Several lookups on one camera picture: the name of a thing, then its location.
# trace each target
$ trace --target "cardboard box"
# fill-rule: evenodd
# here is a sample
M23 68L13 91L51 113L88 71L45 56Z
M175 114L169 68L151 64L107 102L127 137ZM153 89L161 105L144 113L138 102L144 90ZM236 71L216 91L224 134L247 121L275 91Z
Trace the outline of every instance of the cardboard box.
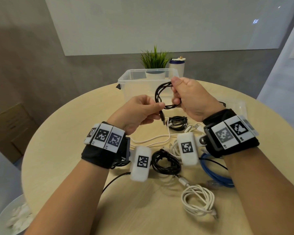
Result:
M0 152L14 163L21 158L38 129L21 104L0 113Z

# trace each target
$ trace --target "table top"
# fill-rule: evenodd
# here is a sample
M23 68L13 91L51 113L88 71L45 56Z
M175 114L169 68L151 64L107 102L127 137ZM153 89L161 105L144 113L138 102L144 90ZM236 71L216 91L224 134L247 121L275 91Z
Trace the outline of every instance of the table top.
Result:
M293 128L273 110L243 93L213 83L200 83L212 95L245 101L248 119L260 134L260 149L294 184ZM124 103L122 91L115 86L95 89L65 104L31 139L22 164L22 185L34 214L79 162L83 140L93 124L106 120ZM186 114L179 108L165 111L165 116L175 115ZM131 138L143 141L160 134L167 134L167 129L161 121L156 121L140 126ZM168 144L156 145L152 150L168 147ZM215 172L227 175L221 167L208 165ZM129 165L110 170L106 184L126 171ZM200 165L182 166L181 174L194 184L210 179ZM186 213L180 201L183 190L176 178L158 174L152 168L143 183L131 181L128 175L118 178L100 199L96 234L252 234L235 188L213 190L218 221L210 215L193 217Z

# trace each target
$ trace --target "hand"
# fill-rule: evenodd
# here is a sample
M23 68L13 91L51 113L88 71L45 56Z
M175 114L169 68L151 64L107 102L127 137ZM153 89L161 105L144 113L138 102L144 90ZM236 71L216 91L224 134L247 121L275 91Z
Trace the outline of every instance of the hand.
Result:
M225 107L210 95L206 89L196 80L185 77L173 77L172 91L173 104L180 107L197 122L202 122L210 115L225 109Z
M156 103L147 95L134 96L114 112L107 123L125 130L126 135L130 135L138 126L159 120L159 111L164 107L165 103Z

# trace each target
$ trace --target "forearm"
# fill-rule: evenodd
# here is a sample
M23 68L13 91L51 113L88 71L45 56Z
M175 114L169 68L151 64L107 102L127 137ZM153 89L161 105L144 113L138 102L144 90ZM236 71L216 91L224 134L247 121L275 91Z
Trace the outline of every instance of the forearm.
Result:
M259 148L224 157L253 232L294 234L294 186Z
M26 235L88 235L108 169L81 160L40 210Z

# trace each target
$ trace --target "person's right hand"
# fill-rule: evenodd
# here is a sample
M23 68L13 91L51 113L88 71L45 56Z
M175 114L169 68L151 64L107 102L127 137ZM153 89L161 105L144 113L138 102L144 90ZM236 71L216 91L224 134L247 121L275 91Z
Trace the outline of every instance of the person's right hand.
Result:
M202 122L210 115L225 109L198 81L173 77L171 82L174 93L172 103L178 105L182 101L181 108L193 120Z

